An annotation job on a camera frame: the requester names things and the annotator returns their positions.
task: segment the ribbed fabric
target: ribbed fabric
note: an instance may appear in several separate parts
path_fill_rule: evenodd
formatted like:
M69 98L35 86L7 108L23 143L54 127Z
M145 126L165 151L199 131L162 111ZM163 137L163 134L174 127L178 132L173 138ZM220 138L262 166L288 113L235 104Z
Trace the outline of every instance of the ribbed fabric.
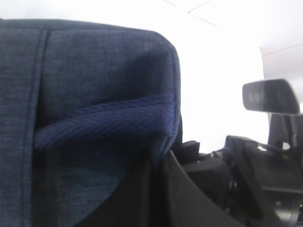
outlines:
M83 141L115 137L146 137L173 134L174 103L172 95L93 105L72 111L38 130L35 148L54 149Z

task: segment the blue fabric seat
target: blue fabric seat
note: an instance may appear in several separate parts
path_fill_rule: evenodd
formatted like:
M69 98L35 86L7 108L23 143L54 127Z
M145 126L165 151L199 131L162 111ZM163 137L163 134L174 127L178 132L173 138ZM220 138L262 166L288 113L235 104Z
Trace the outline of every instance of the blue fabric seat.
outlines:
M71 227L177 134L178 57L151 32L0 21L0 226Z

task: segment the black object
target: black object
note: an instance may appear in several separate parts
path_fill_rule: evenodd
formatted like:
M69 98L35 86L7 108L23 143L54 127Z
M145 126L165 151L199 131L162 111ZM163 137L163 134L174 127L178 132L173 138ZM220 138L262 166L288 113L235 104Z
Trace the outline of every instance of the black object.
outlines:
M117 190L74 227L150 227L151 158L141 157Z
M228 165L221 158L210 158L182 166L196 186L222 209L233 183Z
M243 86L247 110L279 114L300 114L296 96L285 79L262 80Z
M288 143L291 148L299 147L303 141L300 128L302 123L303 116L273 114L270 121L268 144L281 149L284 142Z
M181 144L177 148L172 148L174 155L181 165L195 163L199 159L200 143L192 140Z
M287 151L250 144L246 149L252 173L287 227L295 227L303 203L303 178Z
M233 176L236 178L239 187L239 200L241 207L250 213L250 223L252 226L283 226L280 220L277 218L274 212L274 206L271 204L270 199L264 193L264 186L260 185L258 181L262 181L262 177L256 174L256 168L260 168L259 165L255 165L256 162L261 159L255 159L255 154L266 154L265 149L257 142L240 137L228 136L226 138L226 144L223 149L223 159L232 166ZM270 165L275 161L264 160L263 164ZM264 173L268 169L260 171L260 174ZM272 181L271 186L278 188L281 186L282 181L279 181L279 176L282 172L269 172L266 176L267 181ZM292 172L284 173L287 177L292 178Z
M163 162L169 227L243 227L190 180L170 152Z

